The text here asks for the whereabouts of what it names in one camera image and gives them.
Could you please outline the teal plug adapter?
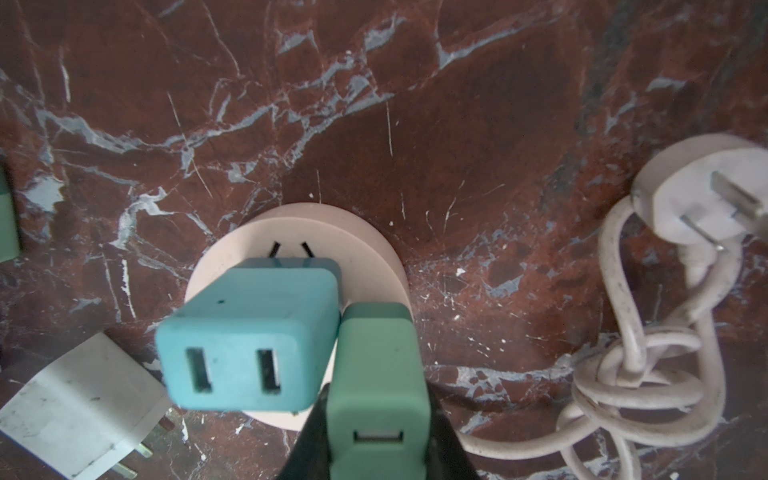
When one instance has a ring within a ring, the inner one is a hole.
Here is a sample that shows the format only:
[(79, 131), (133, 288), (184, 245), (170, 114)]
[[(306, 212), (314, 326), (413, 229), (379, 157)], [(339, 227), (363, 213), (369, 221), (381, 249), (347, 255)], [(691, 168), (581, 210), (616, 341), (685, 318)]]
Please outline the teal plug adapter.
[(210, 411), (311, 407), (336, 342), (341, 271), (327, 258), (252, 258), (157, 328), (173, 402)]

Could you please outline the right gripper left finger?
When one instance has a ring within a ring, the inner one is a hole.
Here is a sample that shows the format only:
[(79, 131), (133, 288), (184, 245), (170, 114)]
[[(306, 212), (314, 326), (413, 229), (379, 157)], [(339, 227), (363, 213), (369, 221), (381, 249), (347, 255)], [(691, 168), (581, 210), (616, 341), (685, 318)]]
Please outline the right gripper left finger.
[(329, 480), (330, 446), (327, 432), (329, 384), (320, 390), (287, 461), (276, 480)]

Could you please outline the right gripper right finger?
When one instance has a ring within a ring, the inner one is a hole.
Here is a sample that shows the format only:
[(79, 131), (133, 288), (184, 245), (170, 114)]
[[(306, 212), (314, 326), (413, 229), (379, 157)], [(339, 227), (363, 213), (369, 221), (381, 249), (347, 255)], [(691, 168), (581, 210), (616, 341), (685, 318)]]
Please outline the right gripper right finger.
[(427, 384), (430, 407), (430, 437), (426, 450), (427, 480), (479, 480), (467, 452), (461, 445), (435, 389)]

